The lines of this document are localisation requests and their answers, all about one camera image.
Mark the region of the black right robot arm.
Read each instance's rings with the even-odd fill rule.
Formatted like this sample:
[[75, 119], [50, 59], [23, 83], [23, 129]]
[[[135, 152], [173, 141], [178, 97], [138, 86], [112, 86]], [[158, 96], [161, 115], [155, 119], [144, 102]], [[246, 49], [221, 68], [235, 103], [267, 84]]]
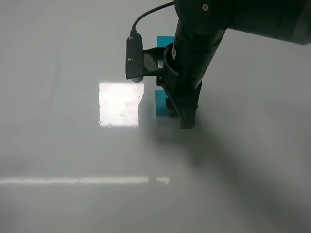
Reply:
[[160, 47], [165, 73], [157, 84], [168, 95], [170, 117], [195, 126], [202, 78], [228, 29], [294, 44], [311, 42], [308, 0], [176, 0], [174, 41]]

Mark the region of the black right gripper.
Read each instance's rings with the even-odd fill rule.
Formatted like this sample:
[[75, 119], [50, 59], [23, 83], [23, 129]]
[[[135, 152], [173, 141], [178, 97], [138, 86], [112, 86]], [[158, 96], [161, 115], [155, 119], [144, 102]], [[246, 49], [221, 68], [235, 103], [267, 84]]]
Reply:
[[165, 75], [157, 78], [169, 98], [165, 98], [169, 118], [180, 118], [181, 129], [193, 129], [201, 82], [225, 33], [224, 29], [196, 32], [178, 22], [174, 41], [166, 47]]

